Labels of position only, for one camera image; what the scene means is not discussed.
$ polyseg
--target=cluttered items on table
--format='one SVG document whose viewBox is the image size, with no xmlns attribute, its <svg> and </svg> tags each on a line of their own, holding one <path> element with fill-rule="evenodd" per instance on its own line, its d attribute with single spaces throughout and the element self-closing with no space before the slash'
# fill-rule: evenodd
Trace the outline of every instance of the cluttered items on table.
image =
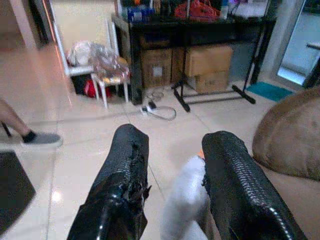
<svg viewBox="0 0 320 240">
<path fill-rule="evenodd" d="M 228 16 L 263 17 L 268 0 L 115 0 L 115 12 L 128 23 L 147 23 L 154 16 L 214 22 Z"/>
</svg>

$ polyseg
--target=black sock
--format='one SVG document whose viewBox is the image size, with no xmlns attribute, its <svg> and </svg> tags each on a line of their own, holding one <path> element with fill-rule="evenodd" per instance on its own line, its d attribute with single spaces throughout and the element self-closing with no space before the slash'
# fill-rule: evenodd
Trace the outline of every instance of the black sock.
<svg viewBox="0 0 320 240">
<path fill-rule="evenodd" d="M 22 136 L 24 143 L 30 143 L 33 139 L 35 139 L 36 134 L 33 131 L 30 131 L 27 135 Z"/>
</svg>

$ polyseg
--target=glass door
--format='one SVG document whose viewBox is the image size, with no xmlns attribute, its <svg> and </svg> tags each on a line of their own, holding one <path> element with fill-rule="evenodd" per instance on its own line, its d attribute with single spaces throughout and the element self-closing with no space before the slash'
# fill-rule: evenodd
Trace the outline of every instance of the glass door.
<svg viewBox="0 0 320 240">
<path fill-rule="evenodd" d="M 305 0 L 277 75 L 302 85 L 318 61 L 320 51 L 307 47 L 320 42 L 320 0 Z"/>
</svg>

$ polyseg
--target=teal mat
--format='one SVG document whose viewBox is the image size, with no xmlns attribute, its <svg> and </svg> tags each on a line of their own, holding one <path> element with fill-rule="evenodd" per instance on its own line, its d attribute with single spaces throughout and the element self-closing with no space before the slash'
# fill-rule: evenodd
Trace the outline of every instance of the teal mat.
<svg viewBox="0 0 320 240">
<path fill-rule="evenodd" d="M 249 86 L 247 90 L 275 102 L 279 102 L 293 93 L 285 88 L 274 86 L 262 81 Z"/>
</svg>

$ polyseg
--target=gray sneaker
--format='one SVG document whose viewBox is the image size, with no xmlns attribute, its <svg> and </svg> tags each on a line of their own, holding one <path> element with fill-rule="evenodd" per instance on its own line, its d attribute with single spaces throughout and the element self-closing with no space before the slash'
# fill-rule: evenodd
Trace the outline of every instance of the gray sneaker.
<svg viewBox="0 0 320 240">
<path fill-rule="evenodd" d="M 37 132 L 35 138 L 30 142 L 22 142 L 25 147 L 36 148 L 58 148 L 62 145 L 62 138 L 55 133 Z"/>
</svg>

